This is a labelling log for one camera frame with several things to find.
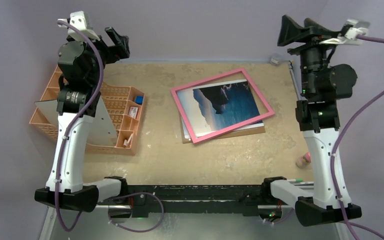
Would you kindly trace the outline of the pink wooden photo frame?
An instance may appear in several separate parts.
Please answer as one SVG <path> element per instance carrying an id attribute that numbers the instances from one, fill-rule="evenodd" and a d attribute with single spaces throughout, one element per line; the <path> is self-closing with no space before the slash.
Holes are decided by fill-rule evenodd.
<path id="1" fill-rule="evenodd" d="M 260 101 L 262 102 L 262 105 L 263 105 L 264 109 L 266 110 L 266 112 L 262 113 L 256 117 L 253 117 L 251 119 L 248 119 L 248 120 L 242 121 L 240 123 L 231 125 L 229 127 L 223 128 L 221 130 L 218 130 L 216 132 L 212 132 L 208 135 L 205 135 L 202 137 L 196 137 L 193 130 L 192 130 L 192 127 L 188 121 L 188 118 L 187 118 L 187 116 L 186 116 L 186 114 L 185 114 L 185 112 L 184 112 L 184 110 L 180 104 L 180 101 L 179 101 L 178 96 L 177 96 L 177 91 L 193 88 L 196 86 L 211 84 L 211 83 L 220 83 L 220 82 L 225 82 L 225 81 L 241 80 L 241 79 L 245 79 L 249 82 L 249 85 L 252 87 L 252 89 L 254 89 L 255 94 L 257 95 L 258 99 L 260 99 Z M 266 120 L 270 117 L 273 117 L 275 115 L 273 108 L 269 105 L 269 102 L 263 96 L 262 92 L 258 89 L 256 83 L 252 80 L 251 76 L 247 73 L 247 71 L 244 68 L 234 69 L 234 70 L 224 72 L 224 73 L 221 73 L 221 74 L 218 74 L 215 76 L 211 76 L 211 77 L 208 77 L 205 79 L 201 79 L 198 81 L 194 81 L 191 83 L 187 83 L 187 84 L 175 87 L 175 88 L 171 89 L 171 94 L 172 94 L 174 102 L 178 108 L 180 116 L 181 116 L 181 118 L 182 118 L 182 120 L 186 126 L 186 129 L 189 133 L 189 136 L 190 136 L 190 138 L 194 144 L 202 143 L 204 141 L 213 139 L 217 136 L 220 136 L 220 135 L 229 133 L 231 131 L 234 131 L 235 129 L 239 129 L 239 128 L 245 127 L 247 125 L 257 123 L 259 121 L 264 122 L 264 120 Z"/>

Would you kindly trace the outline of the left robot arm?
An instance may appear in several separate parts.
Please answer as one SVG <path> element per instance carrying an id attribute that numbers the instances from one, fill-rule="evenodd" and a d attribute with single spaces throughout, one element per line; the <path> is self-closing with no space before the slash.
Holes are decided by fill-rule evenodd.
<path id="1" fill-rule="evenodd" d="M 126 35 L 118 34 L 112 27 L 106 27 L 105 32 L 112 46 L 101 37 L 82 36 L 75 40 L 69 36 L 59 48 L 55 156 L 45 187 L 34 193 L 34 199 L 44 205 L 90 213 L 103 200 L 110 198 L 122 205 L 129 199 L 122 177 L 110 176 L 87 184 L 83 181 L 87 138 L 96 118 L 105 66 L 130 56 Z"/>

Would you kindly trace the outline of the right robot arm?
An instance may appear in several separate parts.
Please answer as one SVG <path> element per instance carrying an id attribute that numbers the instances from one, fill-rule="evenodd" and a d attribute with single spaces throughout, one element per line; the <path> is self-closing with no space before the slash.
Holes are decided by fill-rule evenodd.
<path id="1" fill-rule="evenodd" d="M 284 177 L 265 178 L 260 196 L 268 204 L 276 200 L 293 207 L 304 227 L 341 222 L 362 216 L 348 193 L 339 154 L 340 117 L 337 102 L 353 94 L 356 71 L 348 64 L 330 66 L 339 45 L 360 45 L 357 37 L 368 32 L 369 23 L 349 19 L 339 31 L 327 29 L 310 18 L 303 25 L 290 16 L 281 19 L 277 44 L 300 57 L 301 99 L 295 117 L 303 133 L 313 169 L 313 192 L 307 192 Z"/>

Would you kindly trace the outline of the ocean cliff photo print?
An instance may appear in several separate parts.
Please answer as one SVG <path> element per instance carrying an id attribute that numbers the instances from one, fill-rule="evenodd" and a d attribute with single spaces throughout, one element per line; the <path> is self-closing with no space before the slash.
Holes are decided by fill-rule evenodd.
<path id="1" fill-rule="evenodd" d="M 213 82 L 176 94 L 198 138 L 266 112 L 246 79 Z"/>

